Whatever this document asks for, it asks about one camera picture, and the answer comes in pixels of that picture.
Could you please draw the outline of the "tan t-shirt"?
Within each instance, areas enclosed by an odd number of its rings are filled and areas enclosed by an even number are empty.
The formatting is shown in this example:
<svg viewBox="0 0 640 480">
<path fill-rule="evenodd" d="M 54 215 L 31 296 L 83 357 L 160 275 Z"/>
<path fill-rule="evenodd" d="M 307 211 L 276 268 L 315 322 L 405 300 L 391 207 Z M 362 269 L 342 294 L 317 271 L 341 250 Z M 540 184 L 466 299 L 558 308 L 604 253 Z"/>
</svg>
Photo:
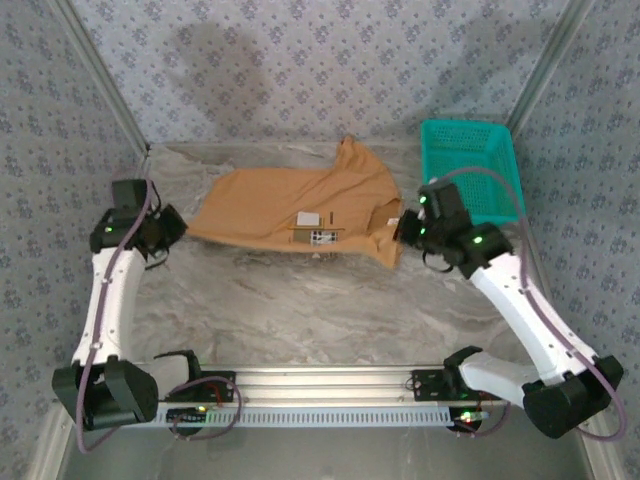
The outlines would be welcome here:
<svg viewBox="0 0 640 480">
<path fill-rule="evenodd" d="M 394 268 L 401 207 L 387 166 L 347 136 L 330 168 L 239 168 L 217 178 L 187 233 L 250 249 L 365 254 Z"/>
</svg>

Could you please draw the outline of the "teal plastic basket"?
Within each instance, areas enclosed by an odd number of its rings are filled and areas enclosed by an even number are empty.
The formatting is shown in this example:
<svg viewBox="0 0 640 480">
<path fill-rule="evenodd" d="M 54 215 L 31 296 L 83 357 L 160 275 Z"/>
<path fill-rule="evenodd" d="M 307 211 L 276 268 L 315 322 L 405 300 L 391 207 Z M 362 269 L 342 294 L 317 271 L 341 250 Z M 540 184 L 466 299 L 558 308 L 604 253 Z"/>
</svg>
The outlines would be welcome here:
<svg viewBox="0 0 640 480">
<path fill-rule="evenodd" d="M 430 119 L 421 124 L 422 177 L 425 183 L 465 167 L 497 173 L 523 203 L 519 170 L 509 130 L 499 124 Z M 480 173 L 454 178 L 475 223 L 515 223 L 517 211 L 499 181 Z"/>
</svg>

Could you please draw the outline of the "black controller board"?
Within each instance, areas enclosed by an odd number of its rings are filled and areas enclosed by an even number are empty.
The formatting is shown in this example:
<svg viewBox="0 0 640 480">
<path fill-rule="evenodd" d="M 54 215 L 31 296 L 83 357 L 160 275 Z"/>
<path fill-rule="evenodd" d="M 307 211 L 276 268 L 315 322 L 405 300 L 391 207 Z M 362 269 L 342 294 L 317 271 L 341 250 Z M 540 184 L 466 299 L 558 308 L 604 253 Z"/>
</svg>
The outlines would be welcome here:
<svg viewBox="0 0 640 480">
<path fill-rule="evenodd" d="M 165 419 L 167 423 L 204 423 L 208 411 L 204 407 L 181 407 L 167 410 Z"/>
<path fill-rule="evenodd" d="M 452 424 L 448 429 L 455 433 L 475 434 L 484 420 L 490 416 L 481 409 L 451 407 L 449 409 Z"/>
</svg>

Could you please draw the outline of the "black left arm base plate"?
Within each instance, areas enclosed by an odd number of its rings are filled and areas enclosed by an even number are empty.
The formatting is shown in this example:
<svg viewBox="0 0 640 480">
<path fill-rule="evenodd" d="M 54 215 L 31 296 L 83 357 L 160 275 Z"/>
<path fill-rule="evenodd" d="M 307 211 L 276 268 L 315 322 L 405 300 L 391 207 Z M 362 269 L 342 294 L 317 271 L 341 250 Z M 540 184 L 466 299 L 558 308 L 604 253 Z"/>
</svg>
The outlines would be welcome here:
<svg viewBox="0 0 640 480">
<path fill-rule="evenodd" d="M 202 377 L 175 387 L 165 400 L 226 404 L 238 398 L 235 371 L 204 371 Z"/>
</svg>

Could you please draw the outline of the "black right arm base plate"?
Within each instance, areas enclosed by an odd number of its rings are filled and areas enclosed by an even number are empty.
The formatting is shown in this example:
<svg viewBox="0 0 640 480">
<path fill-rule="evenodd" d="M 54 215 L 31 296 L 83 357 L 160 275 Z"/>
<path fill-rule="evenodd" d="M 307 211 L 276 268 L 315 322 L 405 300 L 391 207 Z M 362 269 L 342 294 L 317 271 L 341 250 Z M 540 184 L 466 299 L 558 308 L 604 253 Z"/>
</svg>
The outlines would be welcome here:
<svg viewBox="0 0 640 480">
<path fill-rule="evenodd" d="M 472 390 L 462 380 L 459 373 L 446 368 L 413 370 L 411 372 L 411 389 L 416 402 L 497 400 L 496 396 Z"/>
</svg>

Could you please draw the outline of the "aluminium frame post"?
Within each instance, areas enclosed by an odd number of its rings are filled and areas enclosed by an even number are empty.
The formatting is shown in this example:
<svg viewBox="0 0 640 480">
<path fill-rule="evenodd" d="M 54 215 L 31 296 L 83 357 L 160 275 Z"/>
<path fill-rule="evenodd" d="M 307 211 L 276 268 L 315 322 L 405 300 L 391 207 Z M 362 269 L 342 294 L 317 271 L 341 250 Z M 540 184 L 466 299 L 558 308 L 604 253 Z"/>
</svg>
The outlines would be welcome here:
<svg viewBox="0 0 640 480">
<path fill-rule="evenodd" d="M 121 95 L 115 79 L 99 54 L 91 34 L 82 22 L 73 2 L 71 0 L 45 1 L 56 15 L 129 143 L 145 158 L 148 152 L 148 142 L 138 127 L 133 113 Z"/>
<path fill-rule="evenodd" d="M 509 115 L 506 127 L 513 138 L 524 129 L 563 57 L 596 0 L 568 0 Z"/>
</svg>

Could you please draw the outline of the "aluminium mounting rail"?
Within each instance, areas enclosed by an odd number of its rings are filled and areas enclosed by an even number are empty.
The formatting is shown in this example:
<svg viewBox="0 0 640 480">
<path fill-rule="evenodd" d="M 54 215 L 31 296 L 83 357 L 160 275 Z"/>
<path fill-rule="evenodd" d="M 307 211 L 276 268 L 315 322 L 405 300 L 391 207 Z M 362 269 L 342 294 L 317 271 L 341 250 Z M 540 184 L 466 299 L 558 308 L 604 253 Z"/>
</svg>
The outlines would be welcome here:
<svg viewBox="0 0 640 480">
<path fill-rule="evenodd" d="M 233 372 L 242 398 L 250 407 L 356 407 L 441 403 L 471 406 L 477 393 L 447 397 L 436 391 L 413 390 L 415 366 L 206 366 L 204 372 Z"/>
</svg>

